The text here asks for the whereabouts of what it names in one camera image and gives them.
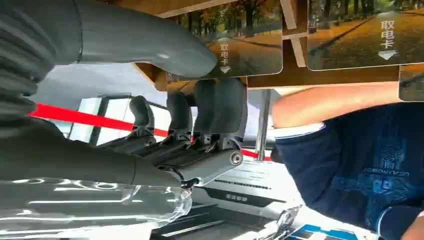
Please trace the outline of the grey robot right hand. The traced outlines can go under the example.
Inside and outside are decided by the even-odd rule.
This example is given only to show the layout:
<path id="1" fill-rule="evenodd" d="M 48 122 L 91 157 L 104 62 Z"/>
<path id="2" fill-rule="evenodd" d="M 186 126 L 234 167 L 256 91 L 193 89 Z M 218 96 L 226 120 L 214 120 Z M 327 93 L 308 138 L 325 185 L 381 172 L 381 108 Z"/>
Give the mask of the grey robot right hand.
<path id="1" fill-rule="evenodd" d="M 142 97 L 132 100 L 136 130 L 101 146 L 65 138 L 31 117 L 29 96 L 58 65 L 148 63 L 195 85 L 198 116 L 168 96 L 169 136 L 142 146 L 150 123 Z M 129 185 L 203 186 L 241 163 L 247 90 L 240 79 L 205 80 L 215 55 L 186 29 L 144 12 L 95 0 L 0 3 L 0 177 L 55 178 Z"/>

